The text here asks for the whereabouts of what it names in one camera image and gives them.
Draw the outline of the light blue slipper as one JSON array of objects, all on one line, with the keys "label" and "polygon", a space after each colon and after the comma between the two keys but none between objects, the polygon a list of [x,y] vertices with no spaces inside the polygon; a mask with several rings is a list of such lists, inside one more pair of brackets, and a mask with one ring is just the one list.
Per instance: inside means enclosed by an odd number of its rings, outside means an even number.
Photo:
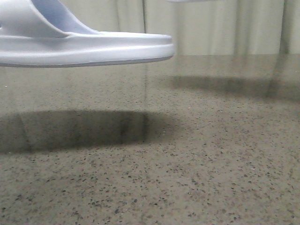
[{"label": "light blue slipper", "polygon": [[5,67],[133,64],[173,55],[168,35],[93,30],[58,0],[0,3],[0,64]]},{"label": "light blue slipper", "polygon": [[205,1],[215,1],[215,0],[168,0],[168,2],[180,3],[180,2],[205,2]]}]

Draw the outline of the pale green curtain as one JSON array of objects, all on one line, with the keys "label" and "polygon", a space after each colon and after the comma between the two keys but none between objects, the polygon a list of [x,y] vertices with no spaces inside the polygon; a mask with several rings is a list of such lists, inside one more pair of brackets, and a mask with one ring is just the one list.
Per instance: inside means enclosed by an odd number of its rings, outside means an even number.
[{"label": "pale green curtain", "polygon": [[95,30],[170,35],[179,55],[300,51],[297,0],[66,0],[64,4]]}]

